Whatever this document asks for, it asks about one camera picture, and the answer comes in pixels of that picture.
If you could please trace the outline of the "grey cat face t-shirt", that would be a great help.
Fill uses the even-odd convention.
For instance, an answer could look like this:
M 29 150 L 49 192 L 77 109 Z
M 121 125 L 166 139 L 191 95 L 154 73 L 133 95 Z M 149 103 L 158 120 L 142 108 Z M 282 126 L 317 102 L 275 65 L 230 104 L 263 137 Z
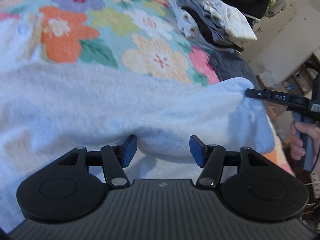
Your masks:
M 201 87 L 99 64 L 45 63 L 40 20 L 1 21 L 1 228 L 23 220 L 20 183 L 69 150 L 138 139 L 130 179 L 196 179 L 189 138 L 237 151 L 274 149 L 263 104 L 242 77 Z

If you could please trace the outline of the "dark grey folded shirt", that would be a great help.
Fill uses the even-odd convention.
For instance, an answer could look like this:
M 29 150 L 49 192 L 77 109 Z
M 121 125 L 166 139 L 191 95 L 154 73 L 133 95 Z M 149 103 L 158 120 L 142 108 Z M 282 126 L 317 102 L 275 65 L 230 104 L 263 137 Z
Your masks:
M 209 56 L 212 69 L 220 81 L 235 77 L 243 77 L 253 83 L 255 89 L 260 89 L 257 78 L 247 62 L 236 50 L 214 50 Z

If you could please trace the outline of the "white floral folded garment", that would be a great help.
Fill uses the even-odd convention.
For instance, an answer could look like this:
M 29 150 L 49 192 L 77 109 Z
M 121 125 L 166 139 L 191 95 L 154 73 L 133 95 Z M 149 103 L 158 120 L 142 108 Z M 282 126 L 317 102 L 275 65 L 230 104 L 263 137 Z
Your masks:
M 244 14 L 221 0 L 205 0 L 203 9 L 224 29 L 227 38 L 239 47 L 256 41 L 257 37 Z

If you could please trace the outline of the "floral bed sheet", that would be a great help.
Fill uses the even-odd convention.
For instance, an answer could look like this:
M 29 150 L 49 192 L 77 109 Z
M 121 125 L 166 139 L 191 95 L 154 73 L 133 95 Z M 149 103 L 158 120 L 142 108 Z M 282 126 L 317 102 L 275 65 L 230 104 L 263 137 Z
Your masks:
M 1 0 L 1 21 L 36 16 L 40 42 L 35 58 L 45 63 L 99 64 L 201 87 L 219 83 L 209 50 L 178 30 L 170 1 Z M 286 160 L 276 158 L 283 149 L 270 127 L 274 149 L 262 155 L 289 171 Z

